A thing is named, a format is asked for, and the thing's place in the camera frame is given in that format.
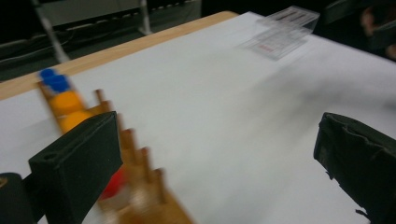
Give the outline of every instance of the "blue cap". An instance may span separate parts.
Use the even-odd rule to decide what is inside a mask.
[[[57,93],[70,90],[70,85],[64,75],[50,77],[47,81],[52,90]]]
[[[53,68],[46,68],[41,70],[38,75],[41,77],[41,80],[44,82],[44,84],[49,85],[47,80],[53,76],[56,76],[56,70]]]

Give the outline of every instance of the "red object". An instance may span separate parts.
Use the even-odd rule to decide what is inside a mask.
[[[111,176],[110,181],[108,182],[105,190],[102,192],[100,196],[101,199],[111,198],[116,195],[122,185],[126,182],[124,170],[120,168],[113,176]]]

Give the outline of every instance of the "white tabletop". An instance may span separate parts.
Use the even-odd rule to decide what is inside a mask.
[[[105,90],[197,223],[367,223],[313,149],[326,111],[396,137],[396,64],[316,36],[275,62],[243,47],[258,18],[244,14],[72,80],[90,104]],[[0,172],[27,176],[27,160],[59,136],[55,123],[38,91],[0,109]]]

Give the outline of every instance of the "wooden table edge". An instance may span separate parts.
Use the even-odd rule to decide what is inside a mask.
[[[109,63],[121,57],[138,52],[142,49],[161,44],[165,41],[177,38],[182,35],[204,29],[208,26],[227,21],[236,17],[238,14],[231,11],[223,11],[208,17],[190,21],[179,26],[158,32],[153,35],[144,36],[136,40],[129,41],[115,47],[104,49],[93,54],[77,58],[67,63],[57,64],[53,68],[61,74],[73,76],[85,70],[94,68],[104,63]],[[36,88],[38,78],[36,72],[23,77],[17,77],[9,81],[0,83],[0,100],[5,100],[12,96],[33,90]]]

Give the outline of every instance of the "clear plastic box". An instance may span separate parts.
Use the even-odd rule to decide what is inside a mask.
[[[288,7],[256,21],[253,38],[247,46],[279,60],[306,42],[318,22],[319,14],[300,7]]]

